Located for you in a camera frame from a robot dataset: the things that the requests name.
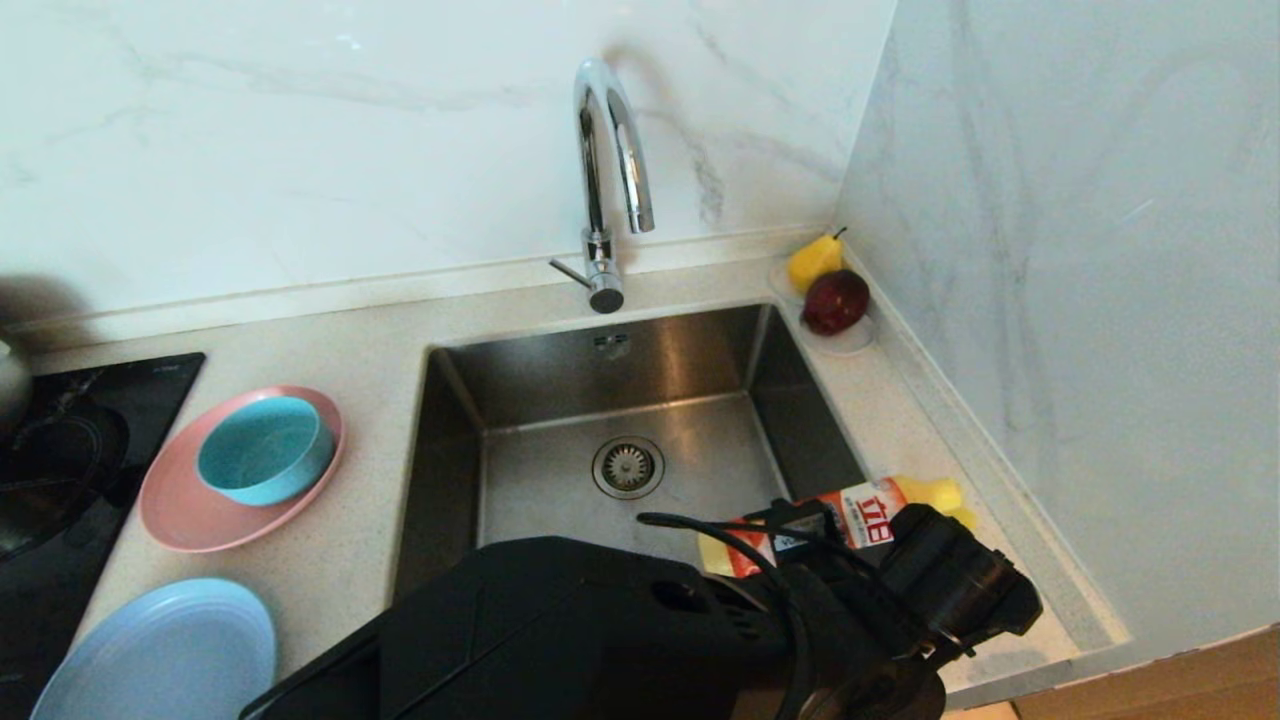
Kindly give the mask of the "yellow orange dish soap bottle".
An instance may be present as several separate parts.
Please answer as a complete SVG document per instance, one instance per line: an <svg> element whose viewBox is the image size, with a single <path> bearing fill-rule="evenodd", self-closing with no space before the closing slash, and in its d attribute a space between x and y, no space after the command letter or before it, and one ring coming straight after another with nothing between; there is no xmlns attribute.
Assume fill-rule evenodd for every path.
<svg viewBox="0 0 1280 720"><path fill-rule="evenodd" d="M879 561L877 553L882 556L881 551L890 550L893 542L890 523L909 503L929 505L945 516L960 521L968 530L977 530L979 527L977 515L966 505L964 488L951 478L915 480L904 475L883 477L803 501L783 501L801 503L812 498L826 501L832 506L838 514L846 546L872 562ZM768 525L768 509L733 519L732 523ZM746 530L728 530L728 533L745 541L774 565L782 564L774 560L768 536ZM737 578L760 571L744 553L717 539L700 536L698 548L705 571Z"/></svg>

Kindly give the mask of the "small white dish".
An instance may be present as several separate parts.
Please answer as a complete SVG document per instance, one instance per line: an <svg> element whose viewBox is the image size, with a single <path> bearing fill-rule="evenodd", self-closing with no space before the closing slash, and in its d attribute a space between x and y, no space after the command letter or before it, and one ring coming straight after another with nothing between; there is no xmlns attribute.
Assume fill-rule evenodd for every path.
<svg viewBox="0 0 1280 720"><path fill-rule="evenodd" d="M796 322L799 337L806 348L835 357L851 357L869 348L876 342L876 319L868 311L858 323L833 336L819 336L800 322L804 297L791 286L787 273L787 259L776 258L768 272L768 283L774 296L781 301L783 314Z"/></svg>

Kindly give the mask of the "yellow pear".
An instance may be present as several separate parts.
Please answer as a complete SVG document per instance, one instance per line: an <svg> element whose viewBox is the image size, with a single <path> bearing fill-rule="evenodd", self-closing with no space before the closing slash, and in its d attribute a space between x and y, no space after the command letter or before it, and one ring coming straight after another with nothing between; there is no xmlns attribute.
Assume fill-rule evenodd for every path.
<svg viewBox="0 0 1280 720"><path fill-rule="evenodd" d="M844 232L823 234L790 256L786 277L795 293L804 296L817 279L845 268Z"/></svg>

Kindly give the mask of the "metal sink drain strainer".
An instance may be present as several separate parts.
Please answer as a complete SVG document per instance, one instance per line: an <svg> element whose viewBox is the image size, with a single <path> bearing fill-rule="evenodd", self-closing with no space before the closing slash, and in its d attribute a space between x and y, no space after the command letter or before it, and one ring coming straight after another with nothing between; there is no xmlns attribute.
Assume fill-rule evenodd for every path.
<svg viewBox="0 0 1280 720"><path fill-rule="evenodd" d="M608 439L593 456L591 479L617 500L639 500L655 492L666 474L666 456L641 436Z"/></svg>

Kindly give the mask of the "dark red apple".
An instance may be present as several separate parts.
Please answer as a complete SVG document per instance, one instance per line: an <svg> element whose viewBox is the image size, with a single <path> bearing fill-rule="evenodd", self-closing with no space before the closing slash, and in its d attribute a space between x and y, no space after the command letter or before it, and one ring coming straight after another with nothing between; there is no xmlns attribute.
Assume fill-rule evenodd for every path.
<svg viewBox="0 0 1280 720"><path fill-rule="evenodd" d="M867 314L870 287L856 272L841 269L818 277L809 287L800 315L801 323L814 334L840 334Z"/></svg>

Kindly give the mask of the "silver kettle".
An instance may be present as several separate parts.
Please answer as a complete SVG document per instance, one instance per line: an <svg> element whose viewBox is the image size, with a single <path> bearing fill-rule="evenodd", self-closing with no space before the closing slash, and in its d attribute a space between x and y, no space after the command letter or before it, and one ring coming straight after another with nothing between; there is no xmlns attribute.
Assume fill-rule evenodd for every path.
<svg viewBox="0 0 1280 720"><path fill-rule="evenodd" d="M33 377L27 352L0 333L0 439L17 429L32 393Z"/></svg>

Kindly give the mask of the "teal bowl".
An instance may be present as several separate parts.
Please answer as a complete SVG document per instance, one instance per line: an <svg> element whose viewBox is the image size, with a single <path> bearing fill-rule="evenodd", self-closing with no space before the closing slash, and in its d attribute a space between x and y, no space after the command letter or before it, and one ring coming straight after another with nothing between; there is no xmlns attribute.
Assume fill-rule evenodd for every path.
<svg viewBox="0 0 1280 720"><path fill-rule="evenodd" d="M261 398L233 411L201 443L200 480L230 501L266 507L315 486L337 451L337 436L310 401Z"/></svg>

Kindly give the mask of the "light blue plate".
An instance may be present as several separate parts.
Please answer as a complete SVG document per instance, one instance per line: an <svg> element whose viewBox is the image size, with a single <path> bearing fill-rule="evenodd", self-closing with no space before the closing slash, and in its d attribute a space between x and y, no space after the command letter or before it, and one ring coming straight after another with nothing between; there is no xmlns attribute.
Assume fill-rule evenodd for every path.
<svg viewBox="0 0 1280 720"><path fill-rule="evenodd" d="M125 603L73 648L29 720L237 720L274 682L266 605L218 577Z"/></svg>

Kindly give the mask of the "chrome gooseneck faucet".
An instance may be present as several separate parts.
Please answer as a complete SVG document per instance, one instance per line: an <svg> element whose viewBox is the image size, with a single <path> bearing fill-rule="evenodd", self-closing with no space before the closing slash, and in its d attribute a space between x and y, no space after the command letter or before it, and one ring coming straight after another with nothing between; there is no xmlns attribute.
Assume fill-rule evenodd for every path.
<svg viewBox="0 0 1280 720"><path fill-rule="evenodd" d="M614 256L614 232L605 219L602 151L598 135L605 133L614 150L626 218L635 234L657 227L643 138L634 109L614 69L600 58L579 65L573 82L573 118L577 131L586 225L581 233L582 266L579 273L558 259L548 265L582 286L596 314L617 313L625 305L625 287Z"/></svg>

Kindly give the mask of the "pink plate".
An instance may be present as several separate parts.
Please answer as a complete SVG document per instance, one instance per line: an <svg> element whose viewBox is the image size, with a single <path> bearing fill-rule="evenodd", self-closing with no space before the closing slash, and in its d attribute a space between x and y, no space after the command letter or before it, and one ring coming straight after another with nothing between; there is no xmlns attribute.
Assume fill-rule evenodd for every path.
<svg viewBox="0 0 1280 720"><path fill-rule="evenodd" d="M195 464L201 443L233 411L261 398L291 396L317 407L335 433L335 455L320 480L285 502L266 507L236 503L207 488ZM182 553L210 553L246 544L269 534L302 512L335 475L344 451L339 407L325 393L302 386L269 386L237 395L178 430L152 461L140 489L140 518L163 547Z"/></svg>

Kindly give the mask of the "stainless steel sink basin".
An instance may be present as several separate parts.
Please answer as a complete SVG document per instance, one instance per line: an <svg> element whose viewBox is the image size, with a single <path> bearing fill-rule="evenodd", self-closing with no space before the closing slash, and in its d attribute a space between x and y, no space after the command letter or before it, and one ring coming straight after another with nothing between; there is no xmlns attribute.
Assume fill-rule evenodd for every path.
<svg viewBox="0 0 1280 720"><path fill-rule="evenodd" d="M536 536L696 564L691 533L637 515L728 520L863 483L783 318L755 304L428 350L394 597ZM666 456L644 498L593 482L593 456L621 436Z"/></svg>

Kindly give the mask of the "black glass cooktop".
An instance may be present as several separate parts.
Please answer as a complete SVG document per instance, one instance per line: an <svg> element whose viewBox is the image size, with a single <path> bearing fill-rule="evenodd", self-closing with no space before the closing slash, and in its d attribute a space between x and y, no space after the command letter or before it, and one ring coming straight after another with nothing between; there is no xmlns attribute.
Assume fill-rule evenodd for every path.
<svg viewBox="0 0 1280 720"><path fill-rule="evenodd" d="M163 447L205 356L180 354L41 375L24 428L96 404L119 413L131 438L116 483L79 519L0 564L0 720L28 720L65 657L143 478Z"/></svg>

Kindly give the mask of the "light wooden cabinet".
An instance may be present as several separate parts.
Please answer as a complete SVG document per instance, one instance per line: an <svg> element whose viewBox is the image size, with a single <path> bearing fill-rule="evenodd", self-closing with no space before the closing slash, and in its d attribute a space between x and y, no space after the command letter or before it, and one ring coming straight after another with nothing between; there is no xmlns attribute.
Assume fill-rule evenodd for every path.
<svg viewBox="0 0 1280 720"><path fill-rule="evenodd" d="M1012 707L1019 720L1280 720L1280 625Z"/></svg>

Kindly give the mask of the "black frying pan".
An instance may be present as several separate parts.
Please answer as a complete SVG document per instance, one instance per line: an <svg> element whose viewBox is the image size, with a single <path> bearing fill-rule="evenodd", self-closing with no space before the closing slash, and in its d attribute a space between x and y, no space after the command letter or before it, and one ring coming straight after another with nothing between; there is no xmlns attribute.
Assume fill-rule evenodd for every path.
<svg viewBox="0 0 1280 720"><path fill-rule="evenodd" d="M23 429L0 450L0 564L73 525L116 483L131 433L88 404Z"/></svg>

